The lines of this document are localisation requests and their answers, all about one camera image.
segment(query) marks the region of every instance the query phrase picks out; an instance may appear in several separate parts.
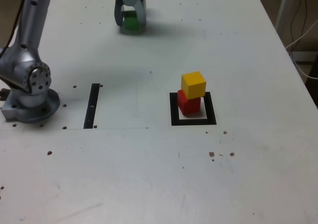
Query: black square outline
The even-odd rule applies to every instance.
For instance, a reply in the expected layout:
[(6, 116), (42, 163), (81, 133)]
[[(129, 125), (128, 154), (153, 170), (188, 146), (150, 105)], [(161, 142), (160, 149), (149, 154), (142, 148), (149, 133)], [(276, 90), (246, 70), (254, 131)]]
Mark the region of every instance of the black square outline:
[(179, 119), (179, 109), (178, 109), (178, 93), (170, 93), (170, 112), (171, 112), (171, 125), (172, 126), (204, 126), (204, 125), (216, 125), (217, 121), (215, 119), (212, 99), (210, 92), (205, 92), (203, 97), (205, 111), (207, 114), (206, 119)]

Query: white table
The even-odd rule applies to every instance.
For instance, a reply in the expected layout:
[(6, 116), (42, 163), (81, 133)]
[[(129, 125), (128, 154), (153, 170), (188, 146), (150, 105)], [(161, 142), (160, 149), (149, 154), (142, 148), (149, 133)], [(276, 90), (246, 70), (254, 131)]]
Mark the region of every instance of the white table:
[[(147, 5), (146, 34), (125, 36), (114, 0), (51, 0), (39, 52), (61, 107), (44, 127), (0, 116), (0, 223), (317, 223), (318, 112), (261, 2)], [(194, 71), (217, 125), (172, 127)]]

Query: cube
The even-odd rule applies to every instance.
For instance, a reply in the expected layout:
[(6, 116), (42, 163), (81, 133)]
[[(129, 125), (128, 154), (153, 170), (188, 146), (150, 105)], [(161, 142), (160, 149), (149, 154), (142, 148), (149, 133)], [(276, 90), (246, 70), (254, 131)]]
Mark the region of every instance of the cube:
[(188, 100), (204, 96), (206, 84), (200, 72), (183, 74), (181, 77), (181, 89)]
[(182, 90), (178, 91), (177, 96), (178, 96), (178, 106), (184, 116), (200, 111), (200, 105), (201, 105), (200, 97), (188, 100), (185, 97)]

